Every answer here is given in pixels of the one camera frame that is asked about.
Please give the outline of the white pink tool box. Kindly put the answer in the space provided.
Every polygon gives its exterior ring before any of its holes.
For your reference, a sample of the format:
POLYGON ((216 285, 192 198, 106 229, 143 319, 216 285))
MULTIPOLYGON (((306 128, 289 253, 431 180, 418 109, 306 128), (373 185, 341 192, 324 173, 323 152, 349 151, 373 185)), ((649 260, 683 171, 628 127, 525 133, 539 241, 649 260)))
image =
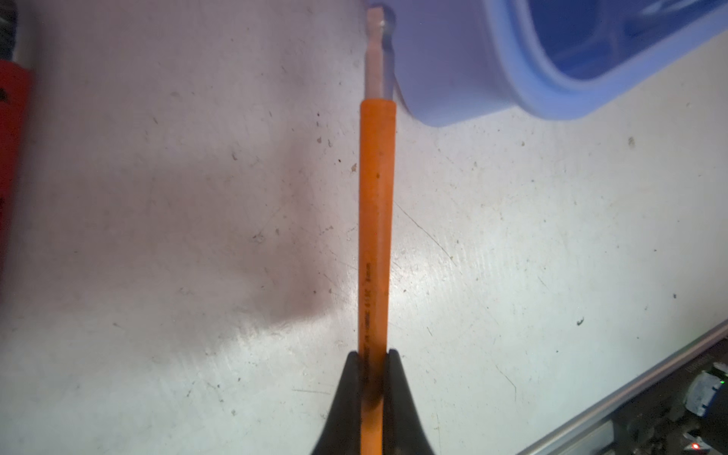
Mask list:
POLYGON ((395 78, 443 127, 583 117, 726 31, 723 1, 394 1, 395 78))

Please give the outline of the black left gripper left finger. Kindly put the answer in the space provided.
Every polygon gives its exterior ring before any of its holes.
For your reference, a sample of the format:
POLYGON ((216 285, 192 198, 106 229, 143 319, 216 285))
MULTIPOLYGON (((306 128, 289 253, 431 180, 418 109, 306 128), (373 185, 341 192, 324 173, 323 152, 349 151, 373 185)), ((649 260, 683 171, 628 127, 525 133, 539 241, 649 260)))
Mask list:
POLYGON ((360 455, 361 386, 359 355, 350 352, 312 455, 360 455))

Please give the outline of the orange sleeved hex key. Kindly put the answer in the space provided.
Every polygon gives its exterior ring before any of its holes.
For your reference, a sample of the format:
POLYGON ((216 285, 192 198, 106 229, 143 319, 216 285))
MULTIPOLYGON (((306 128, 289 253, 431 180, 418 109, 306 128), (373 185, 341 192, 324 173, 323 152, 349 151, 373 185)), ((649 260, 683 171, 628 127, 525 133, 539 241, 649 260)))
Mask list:
POLYGON ((360 104, 358 354, 361 371, 360 452, 383 452, 384 371, 392 247, 396 103, 394 13, 366 11, 364 100, 360 104))

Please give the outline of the red sleeved hex key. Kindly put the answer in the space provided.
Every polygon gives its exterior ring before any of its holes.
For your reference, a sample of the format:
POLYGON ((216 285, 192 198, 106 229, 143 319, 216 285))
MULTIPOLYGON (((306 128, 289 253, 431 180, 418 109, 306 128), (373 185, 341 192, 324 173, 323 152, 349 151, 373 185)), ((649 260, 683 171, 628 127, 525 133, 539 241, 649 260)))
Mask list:
POLYGON ((15 180, 32 83, 28 68, 1 61, 1 267, 7 256, 15 180))

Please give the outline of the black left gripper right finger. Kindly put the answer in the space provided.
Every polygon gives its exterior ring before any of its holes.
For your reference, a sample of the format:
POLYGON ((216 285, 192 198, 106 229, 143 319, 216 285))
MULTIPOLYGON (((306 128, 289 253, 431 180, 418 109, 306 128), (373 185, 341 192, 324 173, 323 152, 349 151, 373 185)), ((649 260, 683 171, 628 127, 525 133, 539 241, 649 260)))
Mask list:
POLYGON ((434 455, 417 412, 400 354, 388 352, 384 375, 384 455, 434 455))

